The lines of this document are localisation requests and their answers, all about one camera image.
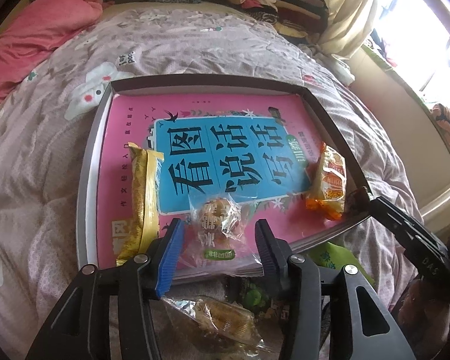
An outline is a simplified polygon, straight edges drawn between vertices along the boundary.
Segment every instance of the yellow wrapper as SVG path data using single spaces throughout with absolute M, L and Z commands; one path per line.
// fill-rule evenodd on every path
M 145 150 L 128 143 L 132 161 L 132 209 L 133 226 L 127 241 L 116 259 L 116 265 L 147 251 L 158 238 L 158 189 L 164 161 L 163 153 Z
M 328 219 L 338 220 L 345 208 L 346 187 L 345 159 L 324 143 L 315 180 L 305 199 L 306 207 L 324 212 Z

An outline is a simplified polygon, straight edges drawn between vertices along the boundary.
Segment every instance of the stack of clothes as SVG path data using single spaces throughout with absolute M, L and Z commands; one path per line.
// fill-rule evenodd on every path
M 314 43 L 325 31 L 328 9 L 324 0 L 227 0 L 259 21 L 270 23 L 294 44 Z

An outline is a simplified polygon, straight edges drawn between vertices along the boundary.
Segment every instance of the orange snack package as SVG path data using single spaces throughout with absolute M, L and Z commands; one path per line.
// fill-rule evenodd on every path
M 345 208 L 346 187 L 345 159 L 323 143 L 315 180 L 305 199 L 306 207 L 324 212 L 328 219 L 339 220 Z

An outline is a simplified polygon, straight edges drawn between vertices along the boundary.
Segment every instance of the window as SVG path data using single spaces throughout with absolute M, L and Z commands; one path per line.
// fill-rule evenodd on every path
M 423 0 L 378 0 L 387 60 L 430 108 L 450 108 L 450 35 Z

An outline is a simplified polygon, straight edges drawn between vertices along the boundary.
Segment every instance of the pink pillow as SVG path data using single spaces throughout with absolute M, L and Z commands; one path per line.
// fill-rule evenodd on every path
M 38 64 L 102 15 L 103 0 L 35 0 L 0 35 L 0 103 Z

